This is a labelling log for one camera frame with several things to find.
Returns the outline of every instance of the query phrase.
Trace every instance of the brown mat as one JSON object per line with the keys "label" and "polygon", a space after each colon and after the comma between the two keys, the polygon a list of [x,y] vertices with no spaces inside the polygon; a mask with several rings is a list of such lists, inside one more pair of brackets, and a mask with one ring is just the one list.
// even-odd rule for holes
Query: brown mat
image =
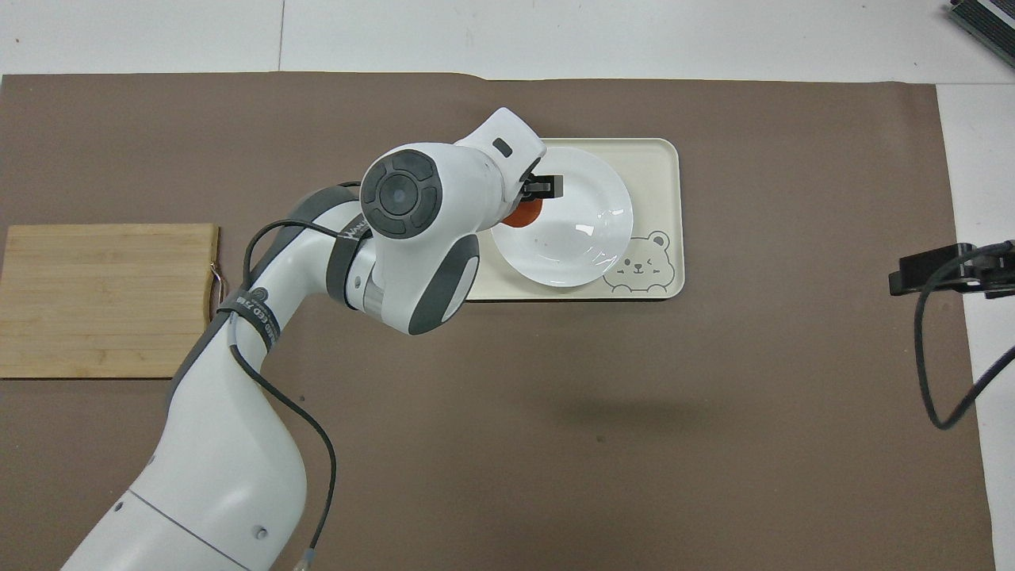
{"label": "brown mat", "polygon": [[[898,256],[954,239],[933,86],[8,76],[0,226],[212,221],[235,282],[247,237],[300,196],[501,104],[543,136],[672,141],[686,288],[472,304],[418,339],[311,300],[266,374],[340,455],[316,569],[993,568],[975,419],[931,427],[913,300],[887,295]],[[961,303],[931,306],[955,400]],[[0,383],[0,567],[69,556],[154,447],[165,387]],[[277,569],[327,466],[283,418],[311,492]]]}

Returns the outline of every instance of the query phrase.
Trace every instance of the bear face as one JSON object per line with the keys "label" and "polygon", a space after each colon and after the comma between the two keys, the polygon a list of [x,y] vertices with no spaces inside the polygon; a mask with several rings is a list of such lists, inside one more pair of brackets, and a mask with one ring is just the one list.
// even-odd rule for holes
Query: bear face
{"label": "bear face", "polygon": [[676,269],[670,261],[670,236],[662,230],[655,230],[645,237],[631,237],[627,251],[620,260],[603,275],[611,291],[651,292],[653,289],[666,291],[676,276]]}

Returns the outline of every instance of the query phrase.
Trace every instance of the black cable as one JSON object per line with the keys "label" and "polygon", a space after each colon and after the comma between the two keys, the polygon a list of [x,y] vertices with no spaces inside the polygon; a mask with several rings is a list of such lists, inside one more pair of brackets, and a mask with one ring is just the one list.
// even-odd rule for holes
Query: black cable
{"label": "black cable", "polygon": [[[360,186],[362,183],[360,181],[347,181],[344,183],[338,183],[335,186],[340,186],[343,188],[350,188],[354,186]],[[251,240],[247,243],[247,251],[244,252],[244,281],[241,288],[244,290],[250,290],[253,284],[253,279],[251,278],[251,258],[254,256],[254,247],[257,246],[257,242],[261,240],[262,237],[272,229],[276,227],[306,227],[308,229],[314,229],[330,235],[331,237],[338,237],[338,231],[331,229],[330,227],[325,227],[321,224],[316,224],[307,220],[299,220],[295,218],[282,218],[275,220],[261,229],[251,237]]]}
{"label": "black cable", "polygon": [[1001,371],[1008,366],[1009,363],[1015,361],[1015,347],[1011,348],[1001,359],[998,359],[994,365],[991,367],[972,384],[972,388],[969,392],[965,395],[962,401],[955,407],[948,419],[944,422],[938,417],[938,412],[934,407],[934,401],[931,398],[931,389],[927,382],[927,367],[924,363],[924,310],[927,306],[927,299],[930,298],[931,294],[937,290],[938,285],[944,280],[945,276],[952,271],[955,267],[958,267],[965,262],[975,258],[977,256],[992,255],[997,256],[1004,254],[1015,246],[1013,240],[1001,241],[999,243],[991,243],[989,245],[984,245],[980,247],[975,247],[957,256],[951,260],[948,260],[941,265],[930,277],[927,278],[927,283],[924,284],[924,289],[920,292],[920,298],[917,300],[917,310],[913,315],[913,345],[916,346],[916,356],[917,356],[917,376],[920,378],[920,396],[924,400],[924,408],[927,409],[927,416],[930,417],[931,423],[941,429],[948,430],[955,426],[955,423],[962,418],[963,415],[972,407],[973,402],[979,397],[979,394],[984,392],[987,385],[991,384],[991,381],[997,377]]}
{"label": "black cable", "polygon": [[235,360],[236,365],[247,373],[250,378],[254,379],[254,382],[261,385],[264,390],[271,394],[272,397],[277,399],[279,403],[285,405],[290,411],[299,415],[308,424],[314,427],[314,430],[324,441],[324,445],[328,448],[328,459],[331,460],[331,480],[328,483],[328,497],[324,501],[324,511],[321,513],[321,519],[318,521],[317,529],[314,531],[314,539],[311,540],[310,549],[317,548],[317,542],[321,538],[321,531],[324,529],[324,522],[328,519],[328,511],[331,510],[331,499],[335,495],[335,480],[338,476],[338,458],[335,456],[335,447],[331,444],[331,439],[328,438],[328,433],[324,431],[324,428],[318,424],[314,417],[310,413],[303,411],[298,405],[293,403],[288,397],[282,394],[282,391],[275,388],[268,379],[264,378],[260,373],[258,373],[251,364],[244,359],[244,356],[240,353],[240,348],[234,345],[229,346],[229,353],[232,354],[232,359]]}
{"label": "black cable", "polygon": [[[360,184],[359,181],[350,181],[350,182],[340,183],[336,186],[348,188],[352,186],[359,186],[359,184]],[[269,224],[266,224],[264,227],[259,229],[257,233],[254,234],[253,237],[251,237],[250,241],[247,243],[247,249],[246,252],[244,252],[244,268],[243,268],[244,282],[243,285],[241,285],[241,288],[243,290],[249,290],[251,288],[251,285],[253,284],[252,283],[253,280],[251,278],[251,258],[253,257],[254,247],[257,246],[257,242],[272,229],[276,227],[286,227],[286,226],[304,227],[308,229],[320,231],[321,233],[330,235],[332,237],[338,237],[338,232],[336,230],[307,220],[298,220],[295,218],[283,218],[280,220],[275,220]],[[233,328],[233,327],[234,323],[230,322],[228,328]],[[257,370],[255,370],[254,367],[252,367],[251,364],[248,363],[246,359],[244,359],[243,354],[240,353],[240,348],[236,346],[234,336],[230,336],[229,339],[230,339],[229,353],[232,354],[232,359],[233,361],[236,362],[236,365],[239,365],[240,368],[243,369],[245,373],[247,373],[247,376],[249,376],[251,379],[254,380],[254,382],[259,384],[261,388],[268,391],[268,394],[277,399],[279,403],[281,403],[282,405],[287,407],[290,411],[298,415],[301,419],[307,421],[307,423],[314,428],[314,431],[318,433],[318,436],[321,437],[321,441],[324,442],[325,447],[328,449],[328,460],[331,462],[331,476],[328,480],[328,495],[325,498],[324,509],[321,511],[321,519],[318,520],[317,528],[314,530],[314,538],[311,540],[310,543],[309,551],[313,552],[313,550],[317,549],[318,540],[321,539],[321,531],[324,530],[324,524],[328,520],[328,513],[331,511],[331,502],[335,496],[335,481],[338,478],[338,458],[335,454],[335,447],[332,445],[331,439],[328,438],[328,433],[325,432],[324,427],[322,427],[317,422],[317,420],[315,420],[314,417],[311,416],[310,413],[308,413],[298,405],[293,403],[292,400],[290,400],[288,397],[285,397],[285,395],[282,391],[278,390],[278,388],[276,388],[273,384],[271,384],[271,382],[269,382],[268,379],[264,378],[263,375],[258,373]]]}

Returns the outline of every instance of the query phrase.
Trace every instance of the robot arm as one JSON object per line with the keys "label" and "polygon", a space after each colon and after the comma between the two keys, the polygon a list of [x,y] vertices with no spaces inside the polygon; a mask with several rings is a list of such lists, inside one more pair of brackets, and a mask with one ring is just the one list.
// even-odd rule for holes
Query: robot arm
{"label": "robot arm", "polygon": [[501,109],[455,144],[389,151],[360,200],[340,187],[304,199],[289,217],[337,237],[279,232],[174,378],[154,454],[64,569],[268,569],[302,513],[306,474],[229,346],[259,370],[301,301],[324,292],[406,334],[446,323],[475,277],[476,231],[512,213],[545,150]]}
{"label": "robot arm", "polygon": [[545,153],[536,133],[500,109],[455,144],[409,144],[378,158],[360,189],[375,265],[353,272],[350,305],[413,336],[450,319],[476,276],[476,232],[515,210]]}

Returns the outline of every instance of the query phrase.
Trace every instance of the wooden cutting board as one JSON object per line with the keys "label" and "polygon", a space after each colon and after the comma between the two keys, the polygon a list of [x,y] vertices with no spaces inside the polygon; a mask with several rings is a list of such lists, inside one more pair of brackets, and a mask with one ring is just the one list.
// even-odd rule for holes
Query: wooden cutting board
{"label": "wooden cutting board", "polygon": [[218,228],[12,225],[0,377],[172,377],[208,323]]}

